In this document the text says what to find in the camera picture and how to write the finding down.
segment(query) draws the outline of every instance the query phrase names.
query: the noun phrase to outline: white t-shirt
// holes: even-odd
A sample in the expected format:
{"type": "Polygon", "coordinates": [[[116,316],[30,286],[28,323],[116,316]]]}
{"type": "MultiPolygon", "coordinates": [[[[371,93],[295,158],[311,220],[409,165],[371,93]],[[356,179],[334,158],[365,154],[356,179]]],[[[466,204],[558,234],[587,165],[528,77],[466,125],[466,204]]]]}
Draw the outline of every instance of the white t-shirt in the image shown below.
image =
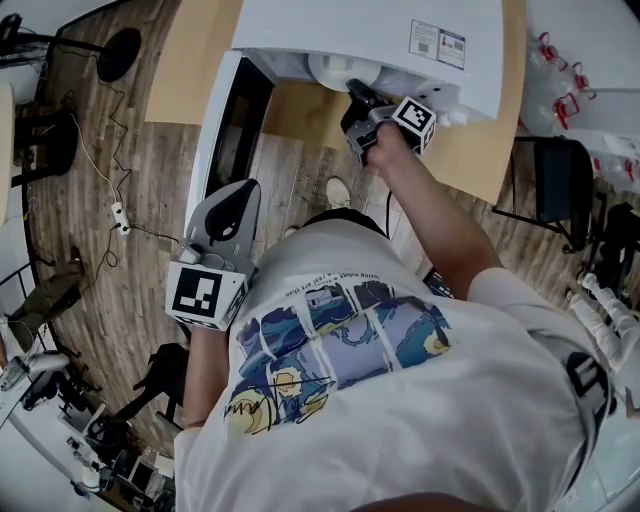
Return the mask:
{"type": "Polygon", "coordinates": [[[490,269],[433,296],[343,220],[287,237],[230,331],[229,385],[175,441],[178,510],[348,511],[440,492],[551,510],[585,440],[561,363],[585,331],[490,269]]]}

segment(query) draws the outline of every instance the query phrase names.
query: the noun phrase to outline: white appliance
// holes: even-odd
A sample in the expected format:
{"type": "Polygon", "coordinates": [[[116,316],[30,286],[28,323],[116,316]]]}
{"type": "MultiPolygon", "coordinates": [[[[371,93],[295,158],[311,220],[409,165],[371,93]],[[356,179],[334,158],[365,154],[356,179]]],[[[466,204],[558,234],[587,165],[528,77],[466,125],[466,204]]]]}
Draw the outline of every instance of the white appliance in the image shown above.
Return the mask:
{"type": "Polygon", "coordinates": [[[359,78],[443,125],[491,120],[503,44],[502,0],[244,0],[200,132],[185,228],[205,197],[249,177],[279,80],[340,89],[359,78]]]}

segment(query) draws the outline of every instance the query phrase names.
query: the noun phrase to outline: power strip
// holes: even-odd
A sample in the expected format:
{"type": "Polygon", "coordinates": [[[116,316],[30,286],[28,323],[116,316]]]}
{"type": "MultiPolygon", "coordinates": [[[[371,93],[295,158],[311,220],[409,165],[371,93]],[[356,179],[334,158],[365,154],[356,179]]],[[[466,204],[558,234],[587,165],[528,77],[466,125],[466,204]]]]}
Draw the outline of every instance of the power strip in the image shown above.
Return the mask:
{"type": "Polygon", "coordinates": [[[116,225],[118,226],[118,233],[121,235],[128,235],[131,231],[131,227],[129,226],[129,219],[127,219],[127,214],[124,211],[122,203],[113,203],[111,205],[111,211],[113,211],[113,217],[115,218],[116,225]]]}

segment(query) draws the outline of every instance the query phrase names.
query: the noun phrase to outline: appliance door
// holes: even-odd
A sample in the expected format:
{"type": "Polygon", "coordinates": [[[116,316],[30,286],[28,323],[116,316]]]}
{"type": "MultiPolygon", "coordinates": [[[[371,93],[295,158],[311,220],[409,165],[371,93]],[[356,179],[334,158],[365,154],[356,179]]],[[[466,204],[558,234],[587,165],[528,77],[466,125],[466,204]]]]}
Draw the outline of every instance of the appliance door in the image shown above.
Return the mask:
{"type": "Polygon", "coordinates": [[[198,203],[249,176],[274,85],[243,52],[225,53],[200,130],[185,229],[198,203]]]}

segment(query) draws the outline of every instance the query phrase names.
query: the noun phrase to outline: hand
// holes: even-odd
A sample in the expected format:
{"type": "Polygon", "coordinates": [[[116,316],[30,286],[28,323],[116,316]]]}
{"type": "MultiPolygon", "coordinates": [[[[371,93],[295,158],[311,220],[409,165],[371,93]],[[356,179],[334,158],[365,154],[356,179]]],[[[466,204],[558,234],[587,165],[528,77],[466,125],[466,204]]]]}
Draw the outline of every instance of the hand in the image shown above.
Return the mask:
{"type": "Polygon", "coordinates": [[[380,171],[383,178],[393,170],[418,162],[395,123],[384,123],[378,128],[378,142],[367,153],[367,161],[380,171]]]}

